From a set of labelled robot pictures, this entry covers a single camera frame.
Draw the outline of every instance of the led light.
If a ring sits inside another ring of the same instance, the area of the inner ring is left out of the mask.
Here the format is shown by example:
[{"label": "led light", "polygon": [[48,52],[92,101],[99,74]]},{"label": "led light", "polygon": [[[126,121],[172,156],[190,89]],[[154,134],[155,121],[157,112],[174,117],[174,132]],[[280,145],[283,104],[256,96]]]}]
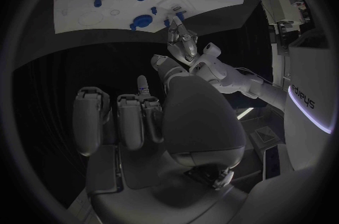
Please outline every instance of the led light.
[{"label": "led light", "polygon": [[244,115],[250,113],[253,110],[253,107],[250,107],[249,109],[246,109],[244,112],[242,112],[237,118],[240,120]]},{"label": "led light", "polygon": [[322,131],[326,132],[327,134],[330,134],[332,131],[327,129],[326,127],[324,127],[323,125],[321,125],[320,123],[318,123],[314,118],[312,118],[312,116],[310,114],[308,114],[306,112],[306,110],[303,109],[303,107],[297,102],[297,100],[294,98],[294,95],[291,91],[291,86],[288,87],[288,94],[290,95],[292,101],[295,103],[295,105],[301,110],[302,113],[304,113],[304,115],[310,119],[311,122],[313,122],[317,127],[319,127],[320,129],[322,129]]}]

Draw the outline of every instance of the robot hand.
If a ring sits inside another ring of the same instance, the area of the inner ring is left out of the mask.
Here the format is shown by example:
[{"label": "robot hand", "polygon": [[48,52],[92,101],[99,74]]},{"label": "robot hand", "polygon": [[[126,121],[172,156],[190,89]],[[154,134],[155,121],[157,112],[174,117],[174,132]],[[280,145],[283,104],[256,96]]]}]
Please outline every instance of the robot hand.
[{"label": "robot hand", "polygon": [[168,51],[180,62],[191,66],[199,57],[197,41],[197,34],[187,30],[181,20],[174,16],[168,29]]}]

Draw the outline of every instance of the purple light strip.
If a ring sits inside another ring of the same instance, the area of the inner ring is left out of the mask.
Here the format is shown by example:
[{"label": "purple light strip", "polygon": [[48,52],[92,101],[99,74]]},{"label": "purple light strip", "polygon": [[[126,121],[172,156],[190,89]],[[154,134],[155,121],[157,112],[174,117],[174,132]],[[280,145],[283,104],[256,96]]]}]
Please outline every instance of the purple light strip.
[{"label": "purple light strip", "polygon": [[321,125],[320,123],[318,123],[314,118],[311,117],[310,114],[308,114],[303,107],[297,102],[297,100],[294,98],[292,91],[291,91],[291,86],[288,87],[288,94],[290,95],[292,101],[295,103],[295,105],[301,110],[302,113],[305,114],[305,116],[307,118],[310,119],[311,122],[313,122],[317,127],[319,127],[320,129],[322,129],[322,131],[326,132],[327,134],[330,134],[332,132],[332,130],[327,129],[326,127],[324,127],[323,125]]}]

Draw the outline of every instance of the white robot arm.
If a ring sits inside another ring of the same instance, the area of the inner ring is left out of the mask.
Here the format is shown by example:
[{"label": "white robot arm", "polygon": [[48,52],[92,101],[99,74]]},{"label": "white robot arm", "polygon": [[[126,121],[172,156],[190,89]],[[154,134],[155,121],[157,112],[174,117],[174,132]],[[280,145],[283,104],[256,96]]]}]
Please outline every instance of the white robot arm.
[{"label": "white robot arm", "polygon": [[213,43],[209,43],[200,56],[195,45],[197,36],[195,34],[193,37],[192,34],[193,32],[185,29],[177,16],[173,17],[168,30],[168,50],[177,60],[190,66],[190,73],[202,77],[221,93],[240,91],[247,97],[260,98],[284,111],[287,93],[283,89],[264,83],[264,80],[255,74],[245,75],[222,63],[217,58],[221,51]]}]

